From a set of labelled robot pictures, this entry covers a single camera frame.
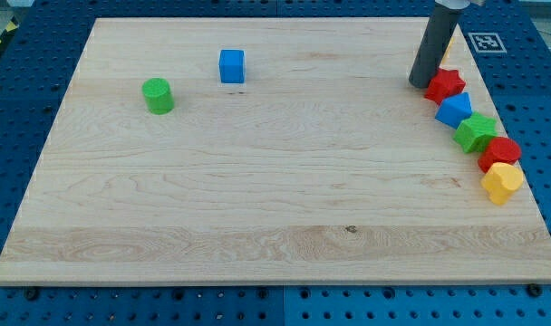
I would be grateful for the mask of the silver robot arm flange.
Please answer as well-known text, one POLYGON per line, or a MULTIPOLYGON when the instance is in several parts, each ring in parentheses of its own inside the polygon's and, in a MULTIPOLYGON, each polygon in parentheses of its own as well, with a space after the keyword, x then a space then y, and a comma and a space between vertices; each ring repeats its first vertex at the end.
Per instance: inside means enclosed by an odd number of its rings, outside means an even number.
POLYGON ((487 0, 435 0, 439 5, 443 5, 451 10, 463 10, 471 4, 483 6, 487 0))

